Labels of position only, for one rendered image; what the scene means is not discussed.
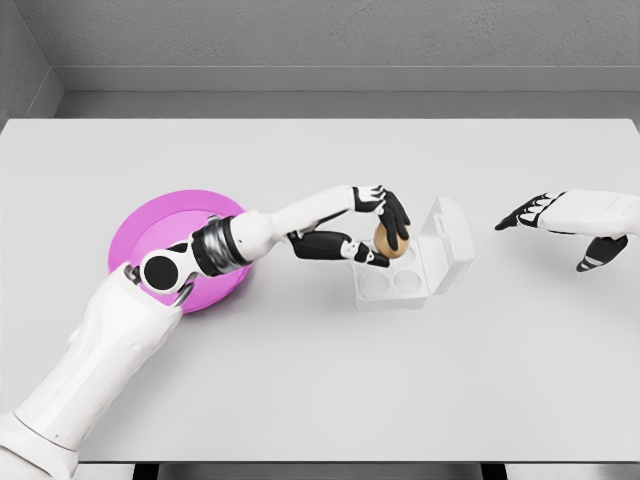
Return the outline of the clear plastic egg box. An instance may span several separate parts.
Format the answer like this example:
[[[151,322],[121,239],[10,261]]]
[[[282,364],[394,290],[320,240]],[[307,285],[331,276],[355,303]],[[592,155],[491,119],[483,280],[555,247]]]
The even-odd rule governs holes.
[[[388,268],[352,265],[356,308],[361,312],[420,309],[428,297],[451,291],[474,259],[462,207],[438,197],[402,257],[391,260]]]

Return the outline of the pink round plate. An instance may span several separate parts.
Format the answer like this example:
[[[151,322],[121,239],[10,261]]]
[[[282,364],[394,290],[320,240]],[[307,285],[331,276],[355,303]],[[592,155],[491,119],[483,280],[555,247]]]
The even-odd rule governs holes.
[[[108,268],[137,265],[156,249],[187,240],[209,217],[237,216],[244,209],[231,198],[206,190],[182,190],[156,197],[131,213],[116,231],[108,252]],[[198,277],[182,305],[184,313],[205,309],[224,299],[249,273],[245,266],[214,278]]]

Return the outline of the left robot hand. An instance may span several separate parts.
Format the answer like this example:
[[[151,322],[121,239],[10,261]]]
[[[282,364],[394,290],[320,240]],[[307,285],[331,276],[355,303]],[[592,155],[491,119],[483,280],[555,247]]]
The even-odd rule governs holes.
[[[346,212],[375,214],[386,229],[391,249],[409,238],[410,219],[393,192],[378,186],[342,185],[285,207],[274,215],[274,226],[289,239],[295,255],[305,260],[350,260],[387,268],[390,261],[366,244],[341,232],[317,226]]]

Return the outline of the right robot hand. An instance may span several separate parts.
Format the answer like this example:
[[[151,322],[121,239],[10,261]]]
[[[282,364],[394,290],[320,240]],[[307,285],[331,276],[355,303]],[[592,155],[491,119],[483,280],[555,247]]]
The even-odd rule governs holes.
[[[621,224],[625,195],[630,194],[595,190],[543,193],[517,207],[495,229],[525,226],[556,234],[588,236],[592,241],[576,270],[591,271],[616,258],[633,235],[626,234]]]

